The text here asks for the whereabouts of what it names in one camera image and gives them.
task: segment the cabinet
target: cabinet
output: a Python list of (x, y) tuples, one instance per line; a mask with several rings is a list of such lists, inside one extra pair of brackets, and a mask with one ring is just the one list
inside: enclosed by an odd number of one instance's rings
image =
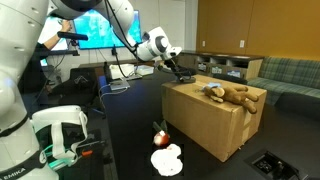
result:
[(178, 64), (196, 69), (197, 73), (212, 76), (213, 73), (228, 74), (246, 80), (259, 74), (263, 56), (242, 56), (236, 54), (199, 53), (183, 51)]

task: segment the orange wall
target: orange wall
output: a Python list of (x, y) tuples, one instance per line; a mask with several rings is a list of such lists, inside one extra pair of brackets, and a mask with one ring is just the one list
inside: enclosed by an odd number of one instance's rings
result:
[(320, 60), (319, 0), (198, 2), (198, 51)]

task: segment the plush toy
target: plush toy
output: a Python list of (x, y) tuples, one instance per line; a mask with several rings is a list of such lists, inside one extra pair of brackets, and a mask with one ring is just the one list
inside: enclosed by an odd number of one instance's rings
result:
[(248, 87), (209, 87), (203, 89), (204, 94), (210, 99), (218, 102), (228, 101), (245, 107), (251, 114), (257, 113), (256, 107), (251, 101), (257, 102), (259, 97), (248, 92)]

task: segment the green couch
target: green couch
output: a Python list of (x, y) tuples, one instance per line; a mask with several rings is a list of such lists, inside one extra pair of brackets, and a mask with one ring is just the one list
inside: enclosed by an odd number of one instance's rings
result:
[(274, 105), (283, 92), (320, 98), (320, 61), (264, 58), (257, 78), (249, 86), (267, 90), (266, 103)]

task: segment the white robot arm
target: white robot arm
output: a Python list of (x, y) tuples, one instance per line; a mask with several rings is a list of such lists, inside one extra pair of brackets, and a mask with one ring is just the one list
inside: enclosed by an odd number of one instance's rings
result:
[[(133, 8), (128, 0), (1, 0), (0, 179), (58, 179), (46, 163), (17, 84), (34, 52), (46, 17), (55, 15), (71, 20), (90, 9), (106, 17), (116, 35), (142, 61), (157, 56), (167, 60), (181, 51), (170, 45), (161, 28), (150, 31), (142, 44), (135, 44), (127, 36), (133, 20)], [(66, 113), (70, 112), (57, 112), (56, 116), (66, 117)], [(45, 115), (41, 115), (41, 119), (46, 119)]]

